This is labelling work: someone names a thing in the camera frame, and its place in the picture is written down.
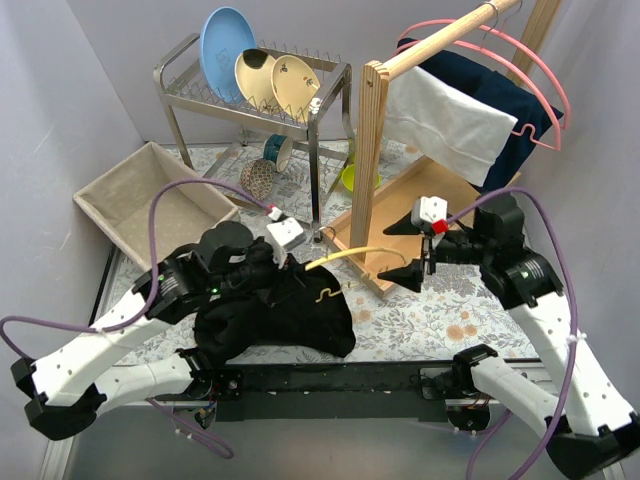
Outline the black cloth garment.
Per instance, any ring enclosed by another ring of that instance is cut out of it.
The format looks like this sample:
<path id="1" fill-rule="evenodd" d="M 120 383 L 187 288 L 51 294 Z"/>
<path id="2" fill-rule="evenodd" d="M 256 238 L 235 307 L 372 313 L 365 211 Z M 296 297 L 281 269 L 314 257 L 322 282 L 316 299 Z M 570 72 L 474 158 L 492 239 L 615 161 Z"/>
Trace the black cloth garment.
<path id="1" fill-rule="evenodd" d="M 254 345 L 304 346 L 344 358 L 356 344 L 341 285 L 324 267 L 298 267 L 272 288 L 213 300 L 196 315 L 193 332 L 216 366 Z"/>

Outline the yellow wavy hanger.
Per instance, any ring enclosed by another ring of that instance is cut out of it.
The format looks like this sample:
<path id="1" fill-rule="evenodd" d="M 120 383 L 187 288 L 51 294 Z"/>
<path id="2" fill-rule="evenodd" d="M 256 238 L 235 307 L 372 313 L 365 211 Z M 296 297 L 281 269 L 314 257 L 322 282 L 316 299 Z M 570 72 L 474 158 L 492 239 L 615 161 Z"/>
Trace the yellow wavy hanger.
<path id="1" fill-rule="evenodd" d="M 333 236 L 327 240 L 327 242 L 337 248 L 337 250 L 333 253 L 329 253 L 320 257 L 319 259 L 311 261 L 306 267 L 305 270 L 312 270 L 319 266 L 325 265 L 327 263 L 344 259 L 348 257 L 356 257 L 361 255 L 366 255 L 367 253 L 385 253 L 391 254 L 399 257 L 402 260 L 402 266 L 408 266 L 410 264 L 410 260 L 399 250 L 389 248 L 389 247 L 376 247 L 376 246 L 363 246 L 363 247 L 354 247 L 354 248 L 343 248 L 343 244 L 337 238 L 336 231 L 333 227 L 326 226 L 320 227 L 319 229 L 314 231 L 313 240 L 322 240 L 324 238 L 325 233 L 332 233 Z M 347 282 L 342 289 L 352 288 L 355 285 L 364 285 L 367 286 L 374 294 L 382 298 L 386 291 L 387 287 L 383 287 L 379 284 L 377 275 L 379 273 L 385 273 L 389 271 L 389 267 L 385 269 L 380 269 L 376 274 L 373 274 L 372 270 L 367 267 L 363 260 L 352 260 L 352 267 L 354 268 L 357 274 L 357 281 Z"/>

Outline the white cloth garment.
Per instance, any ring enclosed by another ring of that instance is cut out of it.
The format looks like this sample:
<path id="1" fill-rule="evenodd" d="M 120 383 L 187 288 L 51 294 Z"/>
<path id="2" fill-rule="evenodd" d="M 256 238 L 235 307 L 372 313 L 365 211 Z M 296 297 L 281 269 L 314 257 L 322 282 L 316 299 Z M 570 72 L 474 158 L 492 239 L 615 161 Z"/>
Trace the white cloth garment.
<path id="1" fill-rule="evenodd" d="M 516 117 L 414 67 L 389 83 L 383 136 L 480 186 L 516 124 Z"/>

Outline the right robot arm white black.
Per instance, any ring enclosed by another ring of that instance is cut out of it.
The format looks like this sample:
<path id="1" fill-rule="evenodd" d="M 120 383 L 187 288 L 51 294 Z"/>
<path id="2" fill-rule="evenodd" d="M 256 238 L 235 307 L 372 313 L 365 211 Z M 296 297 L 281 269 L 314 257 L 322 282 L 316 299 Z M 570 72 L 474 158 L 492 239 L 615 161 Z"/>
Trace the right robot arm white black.
<path id="1" fill-rule="evenodd" d="M 419 292 L 438 264 L 478 266 L 485 287 L 526 334 L 557 392 L 537 386 L 485 344 L 456 354 L 439 386 L 469 398 L 486 394 L 539 436 L 539 445 L 513 478 L 547 453 L 566 478 L 584 479 L 638 451 L 639 414 L 615 388 L 579 330 L 568 268 L 554 271 L 544 256 L 526 246 L 525 216 L 516 194 L 530 193 L 504 187 L 479 197 L 468 208 L 473 225 L 460 230 L 444 199 L 417 199 L 384 232 L 421 236 L 419 257 L 378 276 Z"/>

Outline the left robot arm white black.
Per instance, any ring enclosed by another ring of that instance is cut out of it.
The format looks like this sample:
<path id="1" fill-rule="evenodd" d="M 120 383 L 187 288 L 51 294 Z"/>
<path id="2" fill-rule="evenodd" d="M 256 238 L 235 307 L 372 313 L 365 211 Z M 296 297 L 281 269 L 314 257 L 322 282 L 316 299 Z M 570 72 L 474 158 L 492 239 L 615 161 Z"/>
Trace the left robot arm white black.
<path id="1" fill-rule="evenodd" d="M 270 223 L 263 237 L 236 221 L 223 221 L 201 239 L 176 248 L 139 277 L 92 328 L 40 359 L 21 356 L 11 367 L 29 401 L 29 425 L 50 440 L 75 436 L 99 416 L 131 402 L 163 395 L 205 398 L 214 361 L 198 348 L 179 349 L 147 364 L 119 360 L 221 294 L 271 287 L 287 254 L 304 242 L 293 218 Z"/>

